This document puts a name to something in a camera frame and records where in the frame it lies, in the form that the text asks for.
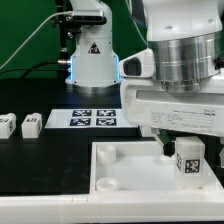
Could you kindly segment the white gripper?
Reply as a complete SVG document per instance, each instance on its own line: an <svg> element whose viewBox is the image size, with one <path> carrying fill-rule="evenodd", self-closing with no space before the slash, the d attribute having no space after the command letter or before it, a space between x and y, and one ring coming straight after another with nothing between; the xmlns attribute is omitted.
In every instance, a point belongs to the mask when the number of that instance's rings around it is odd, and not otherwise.
<svg viewBox="0 0 224 224"><path fill-rule="evenodd" d="M123 77L121 106L130 124L151 127L164 156L175 154L166 130L224 137L224 69L201 81L197 92L164 91L153 79L155 62L149 48L118 64Z"/></svg>

